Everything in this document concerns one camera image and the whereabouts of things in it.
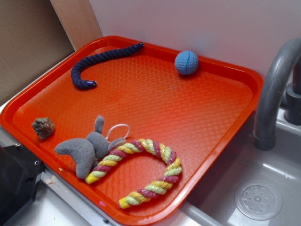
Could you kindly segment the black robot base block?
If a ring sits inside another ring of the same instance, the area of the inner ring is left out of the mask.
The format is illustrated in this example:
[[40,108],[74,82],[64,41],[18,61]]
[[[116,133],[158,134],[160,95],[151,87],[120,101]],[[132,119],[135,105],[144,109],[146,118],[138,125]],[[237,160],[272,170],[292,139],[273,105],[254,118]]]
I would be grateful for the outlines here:
[[0,224],[8,225],[35,201],[42,161],[25,146],[0,148]]

